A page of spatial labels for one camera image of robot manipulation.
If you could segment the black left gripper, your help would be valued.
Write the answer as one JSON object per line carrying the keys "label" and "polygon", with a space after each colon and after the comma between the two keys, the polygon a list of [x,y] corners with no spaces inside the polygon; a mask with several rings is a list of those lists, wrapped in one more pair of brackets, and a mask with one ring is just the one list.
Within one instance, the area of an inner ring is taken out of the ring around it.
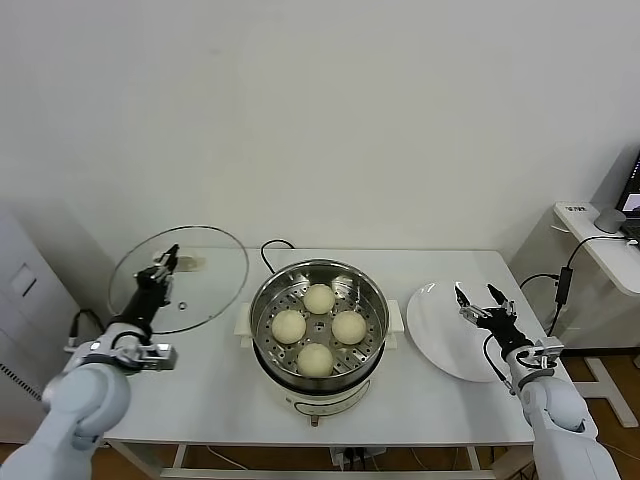
{"label": "black left gripper", "polygon": [[118,315],[121,321],[131,325],[151,324],[157,311],[168,302],[170,276],[175,270],[178,252],[177,243],[165,251],[155,252],[152,260],[156,264],[135,274],[136,290]]}

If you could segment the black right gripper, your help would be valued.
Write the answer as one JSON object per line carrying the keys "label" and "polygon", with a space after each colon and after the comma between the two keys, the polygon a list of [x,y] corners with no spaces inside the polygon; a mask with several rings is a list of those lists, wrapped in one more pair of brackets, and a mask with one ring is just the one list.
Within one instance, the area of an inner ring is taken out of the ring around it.
{"label": "black right gripper", "polygon": [[489,330],[500,346],[502,355],[509,355],[519,348],[532,346],[533,342],[515,325],[517,319],[515,303],[492,284],[488,284],[487,288],[495,302],[502,309],[484,310],[472,304],[459,284],[456,283],[454,291],[459,305],[459,314],[470,323],[479,321],[481,329]]}

